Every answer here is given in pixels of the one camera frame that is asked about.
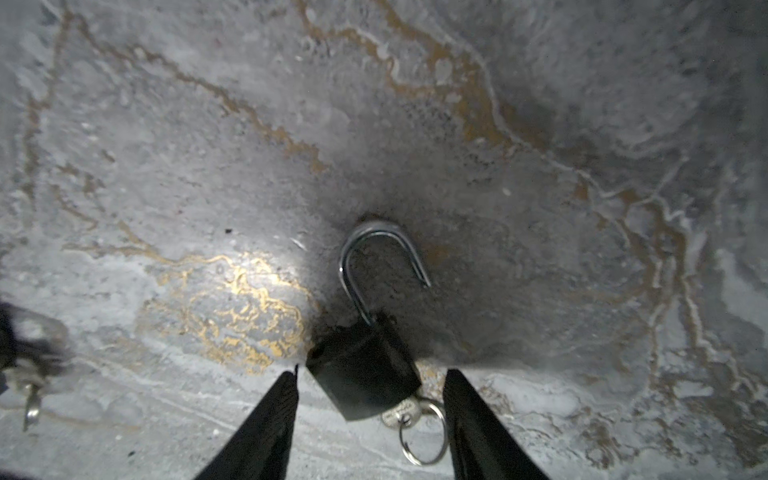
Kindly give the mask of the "black padlock with key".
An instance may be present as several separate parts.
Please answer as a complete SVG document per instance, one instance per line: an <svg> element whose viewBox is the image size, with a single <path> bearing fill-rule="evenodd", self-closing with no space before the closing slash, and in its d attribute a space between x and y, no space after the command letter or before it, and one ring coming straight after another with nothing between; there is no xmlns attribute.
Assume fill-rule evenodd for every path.
<svg viewBox="0 0 768 480"><path fill-rule="evenodd" d="M356 310L357 320L319 340L308 353L306 368L346 421L378 416L385 426L398 432L401 451L411 464L435 465L449 447L444 406L438 400L419 394L422 387L419 371L395 329L394 318L369 308L353 277L353 254L375 237L394 240L405 252L421 284L426 288L432 286L415 243L401 226L387 220L359 224L345 240L337 267L340 283ZM404 431L414 427L423 415L436 416L443 432L440 450L429 460L415 455L404 438Z"/></svg>

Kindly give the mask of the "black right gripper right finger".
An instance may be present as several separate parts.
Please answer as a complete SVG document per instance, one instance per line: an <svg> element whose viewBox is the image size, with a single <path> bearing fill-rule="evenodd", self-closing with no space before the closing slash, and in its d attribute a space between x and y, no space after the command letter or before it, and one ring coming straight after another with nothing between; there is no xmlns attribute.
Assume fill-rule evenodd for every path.
<svg viewBox="0 0 768 480"><path fill-rule="evenodd" d="M447 435L456 479L545 479L458 369L443 388Z"/></svg>

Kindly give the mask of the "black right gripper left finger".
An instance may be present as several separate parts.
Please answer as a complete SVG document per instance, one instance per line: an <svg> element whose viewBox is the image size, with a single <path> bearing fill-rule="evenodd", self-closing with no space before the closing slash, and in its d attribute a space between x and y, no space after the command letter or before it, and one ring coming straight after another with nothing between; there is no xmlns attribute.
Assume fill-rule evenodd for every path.
<svg viewBox="0 0 768 480"><path fill-rule="evenodd" d="M296 369L283 372L199 479L284 479L299 403Z"/></svg>

